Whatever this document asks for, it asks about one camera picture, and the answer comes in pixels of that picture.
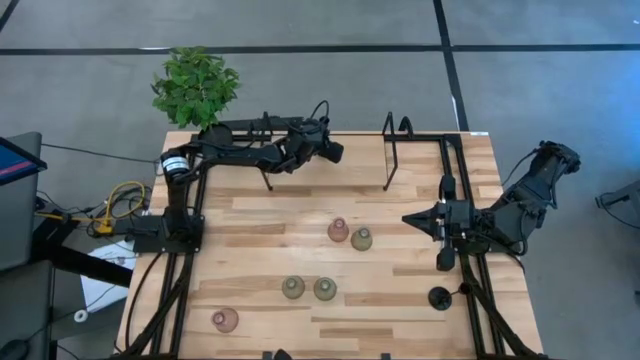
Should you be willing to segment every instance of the computer monitor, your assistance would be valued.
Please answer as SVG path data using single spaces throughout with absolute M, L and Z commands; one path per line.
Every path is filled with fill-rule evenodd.
M 0 186 L 47 169 L 47 163 L 0 137 Z

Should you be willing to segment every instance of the green plant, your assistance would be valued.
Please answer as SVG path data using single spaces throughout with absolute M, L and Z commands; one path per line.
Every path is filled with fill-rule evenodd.
M 153 74 L 153 106 L 167 113 L 172 124 L 206 130 L 218 123 L 219 113 L 236 99 L 238 73 L 225 68 L 222 58 L 202 53 L 202 48 L 177 48 L 164 63 L 166 79 Z

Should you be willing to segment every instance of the wooden table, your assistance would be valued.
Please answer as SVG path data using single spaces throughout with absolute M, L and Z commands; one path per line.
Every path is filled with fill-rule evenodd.
M 289 178 L 272 177 L 273 192 L 266 189 L 257 169 L 210 170 L 203 207 L 206 232 L 195 258 L 180 358 L 261 358 L 263 351 L 279 348 L 294 358 L 375 359 L 381 353 L 393 358 L 475 358 L 466 299 L 454 295 L 447 311 L 437 311 L 427 301 L 434 286 L 451 291 L 459 286 L 459 267 L 437 271 L 439 245 L 400 219 L 432 207 L 437 200 L 443 173 L 437 143 L 398 143 L 399 168 L 384 192 L 387 165 L 380 157 L 386 156 L 390 170 L 391 145 L 382 143 L 380 135 L 355 134 L 333 133 L 334 140 L 345 145 L 345 160 L 329 164 L 334 170 L 314 163 L 327 163 L 324 159 L 314 159 Z M 165 150 L 188 142 L 190 136 L 168 133 Z M 491 141 L 486 135 L 468 133 L 462 133 L 462 139 L 476 206 L 489 206 L 502 193 Z M 450 154 L 457 176 L 453 149 Z M 340 176 L 329 176 L 327 171 Z M 153 213 L 161 213 L 166 204 L 166 185 L 158 177 Z M 359 252 L 348 240 L 329 240 L 327 226 L 336 216 L 346 218 L 352 231 L 370 227 L 372 248 Z M 132 337 L 158 306 L 166 257 L 156 263 L 140 292 Z M 138 259 L 118 336 L 120 348 L 131 297 L 152 258 Z M 525 344 L 542 351 L 522 270 L 505 255 L 491 254 L 487 260 L 499 310 Z M 301 298 L 283 296 L 281 285 L 287 275 L 305 280 L 307 291 Z M 311 290 L 321 276 L 338 285 L 329 302 L 316 299 Z M 240 315 L 230 334 L 218 332 L 210 320 L 226 306 Z M 487 350 L 493 351 L 483 312 L 482 320 Z M 172 324 L 170 313 L 164 351 Z

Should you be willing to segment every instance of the black round base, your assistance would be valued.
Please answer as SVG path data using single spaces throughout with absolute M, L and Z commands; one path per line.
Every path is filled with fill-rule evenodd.
M 227 125 L 211 125 L 207 130 L 202 130 L 200 134 L 198 134 L 198 139 L 206 141 L 211 145 L 224 147 L 233 144 L 233 133 Z M 202 145 L 202 154 L 205 158 L 215 152 L 216 149 L 213 146 Z
M 451 306 L 451 293 L 442 286 L 436 286 L 429 291 L 429 304 L 436 310 L 447 310 Z

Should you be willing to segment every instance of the white paper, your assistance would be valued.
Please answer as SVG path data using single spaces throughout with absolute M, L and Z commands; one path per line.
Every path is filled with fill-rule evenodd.
M 133 242 L 127 243 L 125 241 L 120 241 L 116 243 L 116 245 L 111 244 L 103 246 L 99 249 L 95 249 L 88 255 L 100 259 L 105 259 L 105 261 L 124 266 L 128 269 L 133 269 L 133 267 L 136 265 L 136 258 L 132 250 Z M 104 294 L 105 291 L 111 288 L 113 284 L 90 279 L 86 276 L 80 276 L 80 279 L 82 280 L 82 291 L 84 293 L 85 306 L 87 306 L 87 311 L 90 313 L 96 312 L 120 299 L 126 298 L 127 293 L 129 292 L 129 289 L 126 287 L 115 286 L 104 296 L 102 296 L 102 294 Z

